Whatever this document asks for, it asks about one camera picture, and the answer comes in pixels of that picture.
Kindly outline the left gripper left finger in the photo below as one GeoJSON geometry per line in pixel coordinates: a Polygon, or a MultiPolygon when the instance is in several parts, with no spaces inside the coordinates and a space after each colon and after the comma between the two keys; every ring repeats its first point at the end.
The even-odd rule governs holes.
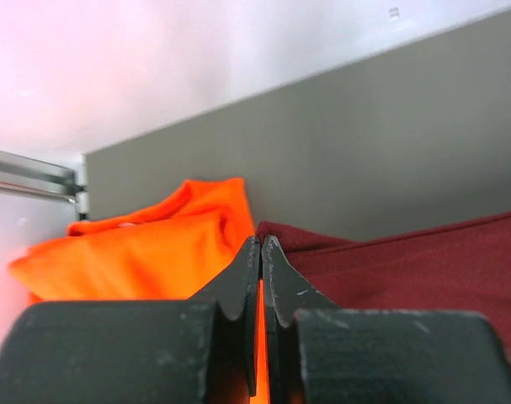
{"type": "Polygon", "coordinates": [[[187,300],[52,301],[0,348],[0,403],[247,403],[260,244],[187,300]]]}

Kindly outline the dark red t shirt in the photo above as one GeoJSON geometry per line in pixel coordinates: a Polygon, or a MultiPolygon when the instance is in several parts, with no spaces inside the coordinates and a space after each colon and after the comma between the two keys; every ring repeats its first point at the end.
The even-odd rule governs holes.
{"type": "Polygon", "coordinates": [[[256,234],[342,308],[478,311],[511,355],[511,212],[367,242],[268,221],[256,234]]]}

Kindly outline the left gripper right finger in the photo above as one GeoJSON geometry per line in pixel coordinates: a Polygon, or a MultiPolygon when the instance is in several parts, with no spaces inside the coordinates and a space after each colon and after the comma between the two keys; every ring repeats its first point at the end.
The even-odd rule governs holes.
{"type": "Polygon", "coordinates": [[[511,361],[474,311],[350,310],[261,252],[273,403],[511,403],[511,361]]]}

